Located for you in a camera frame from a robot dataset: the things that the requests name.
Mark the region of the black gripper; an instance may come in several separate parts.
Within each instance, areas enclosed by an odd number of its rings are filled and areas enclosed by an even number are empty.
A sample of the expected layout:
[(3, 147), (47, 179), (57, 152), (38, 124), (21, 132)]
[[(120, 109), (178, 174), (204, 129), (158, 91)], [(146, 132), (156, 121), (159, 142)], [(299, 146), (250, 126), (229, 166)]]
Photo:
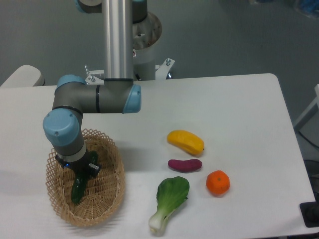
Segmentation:
[(66, 161), (66, 159), (60, 157), (59, 154), (56, 154), (55, 159), (62, 168), (69, 168), (74, 171), (75, 174), (86, 173), (91, 177), (96, 177), (101, 169), (100, 164), (91, 163), (88, 150), (86, 150), (82, 157), (75, 161)]

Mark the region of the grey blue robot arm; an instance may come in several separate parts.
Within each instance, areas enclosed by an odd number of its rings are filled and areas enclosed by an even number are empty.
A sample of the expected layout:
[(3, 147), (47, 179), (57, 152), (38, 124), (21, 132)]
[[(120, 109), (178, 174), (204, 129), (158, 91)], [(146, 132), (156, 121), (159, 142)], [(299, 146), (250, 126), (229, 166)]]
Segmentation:
[(147, 17), (145, 0), (78, 0), (85, 13), (101, 13), (104, 20), (104, 83), (89, 85), (75, 75), (58, 80), (52, 110), (43, 120), (47, 139), (62, 167), (95, 177), (100, 171), (91, 162), (81, 133), (84, 113), (137, 113), (141, 87), (134, 84), (133, 24)]

